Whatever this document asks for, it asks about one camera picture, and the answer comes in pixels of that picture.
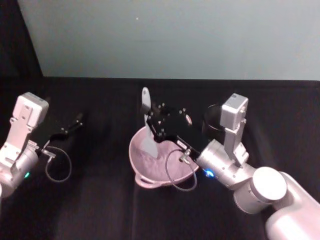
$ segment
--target pan handle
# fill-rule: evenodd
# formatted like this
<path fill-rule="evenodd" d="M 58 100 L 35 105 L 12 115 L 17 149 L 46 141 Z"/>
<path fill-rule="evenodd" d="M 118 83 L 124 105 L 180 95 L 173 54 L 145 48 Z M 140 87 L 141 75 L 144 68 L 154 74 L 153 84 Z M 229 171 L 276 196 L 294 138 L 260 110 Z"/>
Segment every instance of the pan handle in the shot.
<path fill-rule="evenodd" d="M 135 174 L 135 182 L 140 187 L 143 187 L 145 189 L 155 189 L 155 188 L 161 187 L 162 185 L 161 182 L 151 181 L 138 173 Z"/>

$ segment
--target pink bowl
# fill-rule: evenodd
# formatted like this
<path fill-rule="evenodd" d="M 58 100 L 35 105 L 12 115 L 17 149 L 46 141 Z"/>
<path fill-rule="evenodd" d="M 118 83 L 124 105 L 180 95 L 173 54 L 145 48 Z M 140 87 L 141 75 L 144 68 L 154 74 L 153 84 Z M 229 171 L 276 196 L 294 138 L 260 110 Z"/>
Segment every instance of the pink bowl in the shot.
<path fill-rule="evenodd" d="M 146 189 L 154 189 L 161 186 L 172 185 L 165 169 L 166 158 L 172 150 L 179 147 L 171 141 L 157 143 L 158 158 L 153 158 L 140 149 L 142 141 L 147 136 L 147 128 L 144 126 L 132 137 L 129 145 L 129 159 L 135 172 L 135 182 Z M 175 184 L 181 183 L 193 175 L 190 166 L 180 162 L 180 151 L 173 152 L 168 159 L 168 172 Z M 194 171 L 198 170 L 191 158 L 188 157 Z"/>

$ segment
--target black fabric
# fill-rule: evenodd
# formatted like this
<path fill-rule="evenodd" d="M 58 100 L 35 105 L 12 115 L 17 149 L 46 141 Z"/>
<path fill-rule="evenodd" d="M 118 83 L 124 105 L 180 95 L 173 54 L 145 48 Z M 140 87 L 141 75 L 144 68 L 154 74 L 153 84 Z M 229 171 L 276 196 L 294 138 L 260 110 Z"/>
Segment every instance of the black fabric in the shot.
<path fill-rule="evenodd" d="M 0 0 L 0 76 L 42 77 L 17 0 Z"/>
<path fill-rule="evenodd" d="M 153 190 L 135 184 L 128 157 L 134 133 L 143 126 L 141 90 L 158 103 L 185 107 L 200 123 L 207 106 L 232 93 L 249 98 L 243 143 L 254 167 L 270 166 L 292 175 L 320 201 L 319 83 L 316 81 L 143 80 L 96 78 L 8 79 L 0 83 L 0 139 L 4 142 L 18 95 L 30 91 L 50 107 L 32 135 L 36 142 L 84 113 L 84 127 L 67 142 L 71 179 L 51 183 L 45 159 L 15 193 L 2 200 L 0 239 L 173 240 L 267 239 L 270 212 L 247 215 L 231 191 L 197 172 L 196 190 Z M 190 179 L 183 185 L 190 186 Z"/>

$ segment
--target wall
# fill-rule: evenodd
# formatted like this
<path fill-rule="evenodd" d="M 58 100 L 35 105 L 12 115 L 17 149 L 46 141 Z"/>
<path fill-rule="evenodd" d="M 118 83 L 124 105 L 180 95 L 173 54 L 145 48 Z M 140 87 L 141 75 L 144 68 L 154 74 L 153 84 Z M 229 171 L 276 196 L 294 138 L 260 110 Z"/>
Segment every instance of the wall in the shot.
<path fill-rule="evenodd" d="M 19 0 L 45 76 L 320 80 L 319 0 Z"/>

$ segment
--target black cup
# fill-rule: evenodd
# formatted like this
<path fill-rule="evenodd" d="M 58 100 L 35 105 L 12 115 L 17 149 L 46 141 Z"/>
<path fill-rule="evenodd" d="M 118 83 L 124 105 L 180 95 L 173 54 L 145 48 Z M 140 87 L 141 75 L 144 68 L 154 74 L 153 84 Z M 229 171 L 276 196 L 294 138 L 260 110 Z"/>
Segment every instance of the black cup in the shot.
<path fill-rule="evenodd" d="M 222 145 L 225 141 L 225 128 L 220 125 L 221 105 L 209 106 L 202 115 L 202 133 L 209 139 Z"/>

